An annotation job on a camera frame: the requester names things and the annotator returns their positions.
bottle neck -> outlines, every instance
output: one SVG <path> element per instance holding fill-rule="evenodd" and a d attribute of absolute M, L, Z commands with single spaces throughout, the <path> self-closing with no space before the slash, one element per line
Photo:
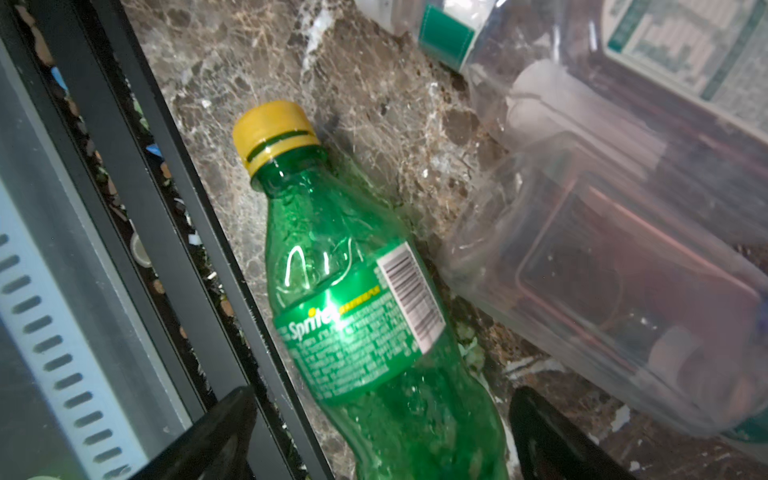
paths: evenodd
<path fill-rule="evenodd" d="M 325 148 L 316 145 L 287 151 L 261 167 L 253 175 L 251 186 L 258 189 L 257 185 L 260 185 L 268 198 L 278 198 L 288 188 L 304 185 L 304 174 L 321 167 L 327 156 Z"/>

plastic bottle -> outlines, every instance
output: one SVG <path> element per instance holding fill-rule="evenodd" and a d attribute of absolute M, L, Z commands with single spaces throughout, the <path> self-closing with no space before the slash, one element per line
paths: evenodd
<path fill-rule="evenodd" d="M 725 241 L 768 240 L 763 0 L 356 3 L 462 73 L 506 147 L 572 131 Z"/>
<path fill-rule="evenodd" d="M 519 152 L 446 242 L 449 285 L 635 408 L 768 461 L 768 277 L 728 247 L 768 239 L 768 5 L 356 2 L 461 72 Z"/>
<path fill-rule="evenodd" d="M 507 478 L 498 413 L 462 363 L 405 226 L 330 174 L 299 106 L 254 108 L 233 136 L 269 199 L 276 329 L 358 478 Z"/>

white vent slot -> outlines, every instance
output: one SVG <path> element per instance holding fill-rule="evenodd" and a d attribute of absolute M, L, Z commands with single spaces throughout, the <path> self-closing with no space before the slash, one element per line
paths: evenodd
<path fill-rule="evenodd" d="M 1 181 L 0 319 L 88 477 L 142 468 L 147 456 Z"/>

sprite logo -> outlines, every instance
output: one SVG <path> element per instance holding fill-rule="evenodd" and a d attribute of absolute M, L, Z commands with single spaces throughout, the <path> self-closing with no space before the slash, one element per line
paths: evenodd
<path fill-rule="evenodd" d="M 341 320 L 341 315 L 354 310 L 358 306 L 363 305 L 372 299 L 374 296 L 381 293 L 380 286 L 374 286 L 371 290 L 368 290 L 363 295 L 356 297 L 349 303 L 345 303 L 342 306 L 328 305 L 326 308 L 319 310 L 317 308 L 310 308 L 307 313 L 308 317 L 302 322 L 291 322 L 288 324 L 290 330 L 290 339 L 299 340 L 300 342 L 310 332 L 314 332 L 321 326 L 328 325 L 330 323 L 336 323 Z"/>
<path fill-rule="evenodd" d="M 335 306 L 328 306 L 324 310 L 318 310 L 317 308 L 310 308 L 309 316 L 303 322 L 291 322 L 288 325 L 288 329 L 291 333 L 291 340 L 299 340 L 309 332 L 314 332 L 323 325 L 328 325 L 331 322 L 337 322 L 341 315 L 339 310 Z"/>

green label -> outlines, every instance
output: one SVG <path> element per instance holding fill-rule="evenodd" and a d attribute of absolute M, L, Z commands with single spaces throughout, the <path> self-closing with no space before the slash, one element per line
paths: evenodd
<path fill-rule="evenodd" d="M 768 443 L 768 410 L 724 432 L 723 436 L 744 443 Z"/>
<path fill-rule="evenodd" d="M 404 243 L 275 319 L 318 400 L 340 402 L 408 369 L 442 333 L 434 293 Z"/>
<path fill-rule="evenodd" d="M 608 42 L 608 47 L 611 50 L 617 53 L 621 53 L 624 50 L 624 47 L 632 38 L 632 34 L 637 30 L 637 26 L 643 21 L 648 7 L 650 7 L 650 0 L 634 0 L 630 4 L 627 13 L 624 14 L 614 34 L 611 35 L 611 40 Z"/>
<path fill-rule="evenodd" d="M 419 33 L 419 44 L 433 58 L 459 71 L 475 38 L 475 31 L 446 15 L 440 8 L 427 5 Z"/>

